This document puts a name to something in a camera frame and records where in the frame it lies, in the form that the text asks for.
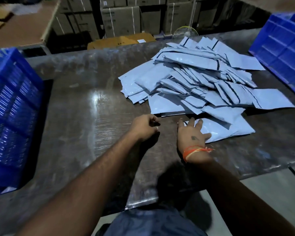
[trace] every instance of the brown table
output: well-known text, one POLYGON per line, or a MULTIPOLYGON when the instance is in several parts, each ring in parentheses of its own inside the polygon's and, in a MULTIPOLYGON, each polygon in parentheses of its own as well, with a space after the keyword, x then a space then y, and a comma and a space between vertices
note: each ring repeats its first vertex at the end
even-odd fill
POLYGON ((14 15, 0 28, 0 48, 42 48, 47 55, 51 54, 46 42, 60 1, 43 0, 41 4, 37 13, 14 15))
MULTIPOLYGON (((242 30, 208 37, 216 37, 236 51, 247 53, 258 32, 242 30)), ((42 78, 54 79, 54 84, 35 176, 22 189, 0 195, 0 235, 16 232, 38 207, 125 133, 134 117, 150 112, 148 102, 133 105, 124 98, 118 77, 148 61, 165 43, 28 59, 42 78)), ((295 94, 270 72, 254 71, 253 80, 259 88, 279 89, 295 105, 295 94)), ((240 179, 295 164, 295 109, 246 112, 244 117, 256 133, 212 143, 214 159, 240 179)), ((200 189, 201 179, 191 177, 192 170, 182 167, 177 155, 180 117, 161 119, 158 142, 141 162, 131 154, 105 213, 156 202, 160 175, 169 175, 182 191, 200 189)))

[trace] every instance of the blue crate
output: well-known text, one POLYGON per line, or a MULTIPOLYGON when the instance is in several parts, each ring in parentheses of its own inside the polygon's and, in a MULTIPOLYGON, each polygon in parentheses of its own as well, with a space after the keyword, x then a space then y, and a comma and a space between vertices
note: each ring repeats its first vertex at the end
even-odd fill
POLYGON ((0 50, 0 190, 19 186, 42 94, 42 79, 20 52, 0 50))
POLYGON ((295 92, 295 13, 271 15, 249 52, 295 92))

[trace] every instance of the scratched table surface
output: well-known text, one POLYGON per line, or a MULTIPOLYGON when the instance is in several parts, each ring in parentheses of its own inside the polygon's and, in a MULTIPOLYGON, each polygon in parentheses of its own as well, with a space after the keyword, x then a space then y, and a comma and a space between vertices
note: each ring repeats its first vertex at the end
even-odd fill
MULTIPOLYGON (((247 53, 258 32, 207 36, 247 53)), ((166 42, 169 40, 28 59, 43 79, 54 79, 54 83, 35 176, 22 189, 0 195, 0 235, 15 233, 42 204, 116 142, 134 117, 150 113, 148 102, 133 105, 124 97, 118 77, 148 61, 166 42)), ((259 88, 279 89, 295 105, 295 94, 270 72, 254 71, 253 80, 259 88)), ((161 119, 157 143, 141 161, 135 157, 129 161, 106 205, 106 214, 157 201, 159 176, 181 161, 176 149, 180 117, 161 119)), ((256 133, 212 143, 217 162, 240 179, 295 164, 295 108, 248 111, 244 117, 256 133)), ((192 188, 194 180, 187 179, 186 186, 192 188)))

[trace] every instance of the person's right arm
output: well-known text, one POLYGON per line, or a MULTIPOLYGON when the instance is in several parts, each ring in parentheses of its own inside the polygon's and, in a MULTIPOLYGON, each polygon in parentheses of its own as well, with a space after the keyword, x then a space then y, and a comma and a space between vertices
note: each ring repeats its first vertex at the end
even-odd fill
MULTIPOLYGON (((177 147, 183 151, 194 145, 205 147, 210 134, 202 134, 202 120, 194 127, 180 119, 177 147)), ((200 170, 206 189, 233 236, 242 235, 295 235, 295 227, 267 203, 244 186, 235 176, 214 161, 207 152, 195 152, 187 158, 200 170)))

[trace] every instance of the bracelet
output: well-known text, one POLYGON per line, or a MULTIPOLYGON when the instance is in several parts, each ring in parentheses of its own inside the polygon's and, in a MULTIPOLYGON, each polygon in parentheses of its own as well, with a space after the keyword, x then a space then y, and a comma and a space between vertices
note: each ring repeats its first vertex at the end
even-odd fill
POLYGON ((202 147, 202 146, 199 146, 199 145, 195 145, 195 146, 190 146, 190 147, 187 147, 185 150, 184 150, 184 153, 182 154, 182 158, 185 160, 185 162, 187 162, 187 159, 189 156, 191 156, 193 153, 195 152, 200 152, 200 151, 204 151, 204 152, 208 152, 210 153, 211 151, 213 151, 214 149, 212 148, 208 148, 208 147, 202 147))

